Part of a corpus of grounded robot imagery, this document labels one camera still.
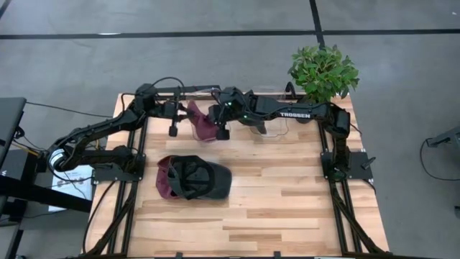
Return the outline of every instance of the wooden tabletop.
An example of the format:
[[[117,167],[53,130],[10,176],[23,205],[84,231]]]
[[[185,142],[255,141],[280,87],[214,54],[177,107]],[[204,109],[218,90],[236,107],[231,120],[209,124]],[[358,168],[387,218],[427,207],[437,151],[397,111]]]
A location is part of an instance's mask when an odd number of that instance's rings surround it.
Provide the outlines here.
[[[132,100],[124,98],[127,104]],[[352,123],[357,123],[349,97],[333,102],[350,112]],[[212,103],[197,101],[205,113]],[[119,100],[114,114],[120,111]],[[129,256],[174,256],[176,252],[184,256],[272,256],[274,251],[285,256],[341,254],[328,182],[322,176],[317,123],[276,119],[267,123],[273,136],[262,137],[232,122],[230,140],[210,143],[194,139],[189,121],[178,124],[177,137],[169,137],[170,124],[170,120],[149,118],[144,150],[147,167],[137,192]],[[349,147],[362,149],[359,133],[351,130]],[[111,135],[107,149],[125,145],[128,134]],[[167,155],[198,155],[228,167],[233,174],[229,198],[162,199],[155,187],[157,161]],[[93,209],[108,184],[97,186]],[[114,184],[96,212],[87,249],[112,221],[118,185]],[[349,185],[356,219],[378,246],[388,250],[374,191],[360,180],[351,180]],[[344,226],[352,251],[345,219]],[[115,251],[120,251],[123,222],[119,230]]]

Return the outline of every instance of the potted plant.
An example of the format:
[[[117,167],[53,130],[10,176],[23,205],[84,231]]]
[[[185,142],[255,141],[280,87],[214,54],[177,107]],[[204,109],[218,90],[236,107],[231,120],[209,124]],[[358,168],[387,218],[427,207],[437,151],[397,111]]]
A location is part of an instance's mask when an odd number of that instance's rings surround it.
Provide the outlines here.
[[[358,70],[349,56],[342,60],[342,54],[334,45],[332,48],[303,47],[293,55],[293,66],[289,73],[306,95],[299,99],[303,103],[331,101],[337,94],[345,98],[350,88],[356,89]],[[310,119],[297,119],[307,123]]]

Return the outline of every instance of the white paper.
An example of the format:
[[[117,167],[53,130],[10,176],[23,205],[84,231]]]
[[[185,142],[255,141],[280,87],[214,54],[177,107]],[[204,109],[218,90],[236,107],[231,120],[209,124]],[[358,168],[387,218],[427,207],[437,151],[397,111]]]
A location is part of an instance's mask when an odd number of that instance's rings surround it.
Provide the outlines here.
[[[57,172],[55,173],[60,176],[61,178],[67,179],[69,178],[70,180],[82,180],[86,179],[88,177],[91,177],[93,174],[93,168],[90,167],[89,165],[79,165],[77,168],[71,170],[71,171],[66,171],[65,173],[63,172]],[[91,179],[88,179],[83,182],[74,182],[73,184],[69,183],[68,181],[63,181],[56,176],[52,177],[52,189],[55,191],[60,191],[65,194],[70,194],[73,196],[77,196],[80,198],[84,198],[87,200],[91,200],[92,197],[92,185],[91,185]],[[64,208],[56,207],[56,206],[49,206],[48,211],[49,212],[58,212],[62,211]]]

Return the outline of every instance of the gray floor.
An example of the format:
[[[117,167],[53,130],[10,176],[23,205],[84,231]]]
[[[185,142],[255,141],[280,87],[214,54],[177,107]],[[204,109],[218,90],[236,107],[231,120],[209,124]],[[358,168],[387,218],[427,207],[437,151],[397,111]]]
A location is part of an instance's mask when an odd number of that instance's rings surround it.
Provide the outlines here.
[[[323,29],[460,28],[458,1],[317,0]],[[313,29],[308,1],[13,0],[0,34]],[[394,253],[458,258],[460,182],[424,174],[422,141],[460,125],[460,35],[328,36],[350,55],[362,79],[351,93],[372,164],[385,232]],[[282,88],[290,54],[314,36],[118,40],[0,40],[1,96],[111,114],[116,95],[163,76],[186,84]],[[98,120],[27,106],[30,140],[47,147]],[[460,178],[458,152],[427,149],[430,172]],[[38,183],[50,185],[50,176]],[[28,215],[46,210],[30,204]],[[30,258],[77,255],[88,215],[26,219],[19,249]],[[0,229],[0,251],[11,229]]]

